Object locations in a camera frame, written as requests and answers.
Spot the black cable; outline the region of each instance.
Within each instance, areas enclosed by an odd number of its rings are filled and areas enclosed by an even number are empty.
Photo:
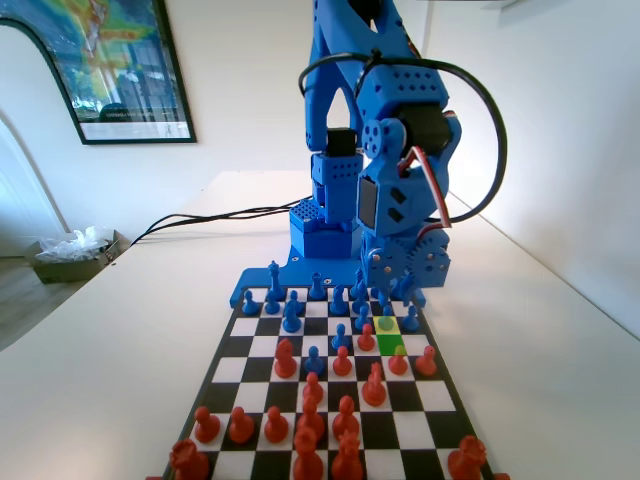
[[[300,88],[300,92],[302,95],[305,94],[304,88],[304,79],[309,73],[311,73],[316,68],[324,65],[326,63],[331,62],[344,62],[344,61],[360,61],[360,62],[375,62],[374,66],[380,65],[411,65],[416,67],[424,67],[424,68],[432,68],[434,70],[440,70],[442,72],[450,73],[461,80],[463,80],[467,85],[469,85],[474,92],[478,94],[478,96],[482,99],[485,106],[489,110],[489,114],[491,115],[491,119],[493,120],[494,127],[496,129],[496,135],[498,137],[498,162],[496,165],[496,173],[493,178],[493,183],[489,188],[489,191],[485,195],[485,197],[471,210],[462,215],[458,215],[457,217],[451,218],[451,223],[458,223],[464,220],[468,220],[469,218],[475,217],[478,213],[484,210],[487,205],[491,203],[491,201],[495,198],[496,194],[500,190],[500,186],[502,185],[502,181],[504,180],[504,175],[507,169],[507,129],[504,124],[504,120],[502,118],[502,114],[500,113],[500,109],[496,104],[495,100],[489,93],[489,90],[480,83],[480,81],[471,75],[469,72],[464,70],[463,68],[458,67],[457,65],[453,65],[451,63],[440,62],[438,60],[428,60],[424,58],[411,58],[411,57],[380,57],[375,52],[373,55],[363,55],[361,53],[338,53],[335,55],[329,55],[327,57],[323,57],[316,62],[309,65],[305,68],[300,77],[298,78],[298,87]],[[368,70],[363,69],[356,85],[354,87],[354,92],[360,93],[360,89],[364,84],[364,80],[366,78],[367,73],[369,73],[373,67]],[[439,222],[438,218],[428,218],[427,222],[435,223]]]

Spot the chessboard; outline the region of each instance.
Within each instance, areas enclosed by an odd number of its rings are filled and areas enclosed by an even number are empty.
[[[190,438],[203,452],[210,465],[209,478],[213,479],[285,479],[293,478],[293,465],[297,452],[293,445],[296,421],[302,415],[303,389],[307,372],[304,369],[309,348],[316,346],[324,362],[324,372],[318,377],[324,389],[317,411],[325,422],[325,433],[318,440],[316,453],[324,464],[324,478],[331,478],[332,461],[338,455],[339,442],[334,438],[331,425],[338,415],[340,399],[349,395],[355,404],[355,417],[360,422],[359,456],[364,467],[364,478],[373,479],[451,479],[447,467],[449,454],[459,448],[460,441],[475,432],[460,396],[439,355],[428,322],[418,308],[419,328],[409,333],[402,328],[402,319],[408,307],[391,301],[395,326],[391,330],[376,329],[383,308],[368,292],[369,316],[373,320],[375,347],[363,351],[358,346],[355,320],[358,316],[351,308],[356,300],[349,296],[349,311],[344,316],[333,315],[330,303],[333,288],[327,288],[324,300],[312,300],[307,287],[284,287],[286,300],[293,290],[303,303],[298,315],[301,328],[287,333],[282,326],[285,302],[279,312],[266,313],[267,288],[249,288],[253,300],[259,304],[254,315],[246,315],[242,301],[236,305],[211,367],[204,379],[179,440]],[[331,340],[336,328],[343,324],[350,337],[348,358],[353,364],[346,376],[338,376],[332,368],[337,357]],[[293,345],[298,371],[290,378],[280,378],[274,372],[276,346],[287,338]],[[398,376],[389,368],[389,358],[398,345],[403,345],[409,369]],[[416,368],[416,359],[426,346],[436,348],[437,373],[424,376]],[[387,396],[384,403],[373,407],[362,396],[362,387],[371,373],[371,366],[382,365],[383,385]],[[277,444],[270,443],[264,433],[267,410],[277,406],[289,422],[287,437]],[[194,414],[198,407],[206,406],[220,420],[220,432],[210,443],[195,438]],[[230,414],[240,406],[255,422],[253,436],[238,445],[228,435]],[[483,480],[493,480],[488,464],[481,469]],[[168,465],[164,480],[175,478]]]

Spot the white table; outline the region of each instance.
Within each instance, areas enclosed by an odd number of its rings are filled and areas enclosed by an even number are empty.
[[[309,191],[304,172],[224,173],[183,211],[280,205]],[[286,261],[288,216],[153,238],[0,354],[0,477],[160,475],[241,271]],[[637,475],[640,344],[484,220],[451,238],[447,284],[427,292],[426,314],[494,471]]]

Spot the wooden floor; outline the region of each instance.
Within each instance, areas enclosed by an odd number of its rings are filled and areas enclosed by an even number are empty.
[[[22,258],[0,258],[0,351],[18,341],[86,282],[44,285]]]

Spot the red chess piece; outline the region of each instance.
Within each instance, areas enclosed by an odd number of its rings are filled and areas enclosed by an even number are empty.
[[[320,480],[324,472],[322,459],[316,453],[318,437],[312,428],[298,427],[293,444],[298,458],[293,464],[293,480]]]
[[[436,349],[432,346],[425,347],[424,355],[416,360],[416,369],[423,375],[430,377],[438,371],[436,362],[434,360],[436,356]]]
[[[387,398],[387,391],[382,385],[382,367],[378,362],[371,365],[369,380],[362,386],[362,398],[372,407],[378,407]]]
[[[293,345],[288,339],[283,339],[276,347],[276,375],[280,378],[289,378],[296,373],[298,362],[293,358]]]
[[[220,419],[209,413],[207,407],[199,407],[194,415],[196,422],[196,439],[201,443],[209,443],[220,432]]]
[[[255,424],[253,418],[244,413],[242,407],[235,407],[231,411],[231,426],[229,427],[229,437],[234,443],[247,443],[253,435]]]
[[[333,361],[333,371],[336,375],[344,377],[351,371],[351,360],[348,358],[349,350],[344,345],[338,349],[338,358]]]
[[[364,327],[362,327],[362,335],[358,337],[358,346],[361,350],[368,352],[375,346],[376,342],[373,339],[372,333],[373,327],[370,324],[365,323]]]
[[[349,395],[345,395],[340,399],[340,414],[333,420],[333,436],[336,440],[340,440],[340,436],[344,432],[355,433],[356,436],[360,432],[360,424],[358,419],[353,416],[355,410],[355,404],[353,398]]]
[[[206,480],[209,477],[209,460],[188,438],[173,446],[169,465],[176,471],[176,480]]]
[[[460,449],[449,454],[447,466],[453,480],[479,480],[480,468],[487,461],[487,449],[473,435],[460,441]]]
[[[316,411],[317,408],[318,406],[315,399],[311,395],[306,396],[302,404],[303,414],[298,420],[298,429],[303,427],[313,429],[313,433],[316,434],[319,440],[322,438],[322,435],[324,435],[324,420]]]
[[[331,465],[333,480],[361,480],[364,474],[358,455],[360,441],[353,432],[345,432],[340,438],[340,451]]]
[[[302,390],[302,397],[304,398],[307,395],[313,395],[313,398],[316,399],[316,404],[319,404],[324,396],[324,390],[322,385],[318,383],[318,374],[316,372],[310,372],[307,375],[307,385]]]
[[[267,418],[269,421],[264,426],[264,436],[267,437],[267,440],[271,443],[280,443],[289,432],[289,422],[280,415],[280,409],[275,405],[269,408]]]

